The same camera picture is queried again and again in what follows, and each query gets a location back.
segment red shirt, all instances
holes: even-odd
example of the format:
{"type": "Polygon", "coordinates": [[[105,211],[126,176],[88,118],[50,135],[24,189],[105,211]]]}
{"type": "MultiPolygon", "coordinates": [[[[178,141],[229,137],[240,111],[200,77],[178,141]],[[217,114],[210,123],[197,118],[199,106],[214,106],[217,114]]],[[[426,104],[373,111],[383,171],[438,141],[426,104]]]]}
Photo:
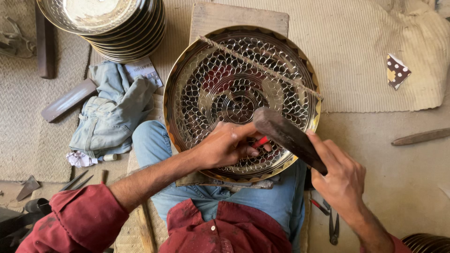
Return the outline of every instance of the red shirt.
{"type": "MultiPolygon", "coordinates": [[[[128,213],[105,185],[55,194],[52,213],[36,222],[17,252],[103,252],[128,219],[128,213]]],[[[219,202],[216,219],[204,222],[190,199],[167,214],[169,238],[159,252],[290,252],[281,226],[266,213],[219,202]]],[[[393,237],[396,253],[410,253],[393,237]]]]}

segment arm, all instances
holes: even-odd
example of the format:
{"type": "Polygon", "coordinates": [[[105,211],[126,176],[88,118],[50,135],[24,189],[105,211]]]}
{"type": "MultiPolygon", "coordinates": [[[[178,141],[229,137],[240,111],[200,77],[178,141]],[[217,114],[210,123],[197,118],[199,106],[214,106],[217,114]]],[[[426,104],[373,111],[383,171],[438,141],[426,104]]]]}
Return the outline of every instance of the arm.
{"type": "Polygon", "coordinates": [[[410,252],[384,229],[363,203],[365,167],[333,141],[322,142],[313,131],[308,131],[307,135],[328,169],[326,176],[315,169],[311,170],[312,184],[358,235],[365,252],[410,252]]]}
{"type": "Polygon", "coordinates": [[[101,252],[114,242],[128,213],[170,183],[197,170],[258,155],[247,144],[247,137],[262,137],[253,123],[220,122],[195,148],[148,166],[109,188],[89,185],[55,194],[50,202],[52,213],[36,223],[17,252],[101,252]]]}
{"type": "Polygon", "coordinates": [[[111,185],[118,203],[131,212],[155,193],[189,173],[235,164],[246,156],[257,156],[257,149],[248,145],[246,138],[260,139],[255,125],[236,125],[219,122],[214,131],[194,148],[165,161],[140,170],[111,185]]]}

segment hand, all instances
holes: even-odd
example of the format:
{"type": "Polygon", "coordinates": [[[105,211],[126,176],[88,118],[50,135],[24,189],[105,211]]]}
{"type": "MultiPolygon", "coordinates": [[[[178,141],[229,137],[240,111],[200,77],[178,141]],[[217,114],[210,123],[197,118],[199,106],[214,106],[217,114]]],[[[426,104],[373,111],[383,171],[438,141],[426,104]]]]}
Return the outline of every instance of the hand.
{"type": "Polygon", "coordinates": [[[359,214],[365,208],[362,194],[366,169],[332,140],[322,142],[311,130],[308,130],[306,134],[328,169],[326,176],[315,169],[311,170],[312,185],[348,222],[349,218],[359,214]]]}
{"type": "MultiPolygon", "coordinates": [[[[241,158],[258,156],[258,150],[248,145],[247,137],[259,140],[263,135],[252,122],[245,125],[219,122],[208,137],[191,149],[199,159],[199,169],[233,165],[241,158]]],[[[264,148],[272,150],[269,143],[264,144],[264,148]]]]}

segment knee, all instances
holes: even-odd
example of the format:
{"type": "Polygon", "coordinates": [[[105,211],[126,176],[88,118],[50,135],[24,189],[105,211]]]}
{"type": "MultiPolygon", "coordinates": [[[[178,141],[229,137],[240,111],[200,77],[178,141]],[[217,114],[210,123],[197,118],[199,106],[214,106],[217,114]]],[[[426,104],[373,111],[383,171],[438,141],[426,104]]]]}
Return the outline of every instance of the knee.
{"type": "Polygon", "coordinates": [[[142,122],[133,132],[133,142],[146,139],[147,137],[155,137],[156,135],[167,134],[166,127],[157,120],[148,120],[142,122]]]}

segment wooden mallet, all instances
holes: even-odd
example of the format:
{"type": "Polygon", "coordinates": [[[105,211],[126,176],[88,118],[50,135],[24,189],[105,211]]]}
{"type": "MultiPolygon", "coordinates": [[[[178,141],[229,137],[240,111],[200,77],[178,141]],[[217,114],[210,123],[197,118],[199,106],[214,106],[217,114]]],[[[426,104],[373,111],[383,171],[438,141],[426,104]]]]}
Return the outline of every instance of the wooden mallet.
{"type": "MultiPolygon", "coordinates": [[[[273,140],[283,148],[291,151],[292,154],[322,175],[327,174],[327,167],[320,159],[308,136],[279,112],[268,107],[260,107],[253,114],[253,123],[258,132],[264,134],[267,139],[273,140]]],[[[252,147],[261,146],[264,144],[263,142],[257,141],[252,147]]]]}

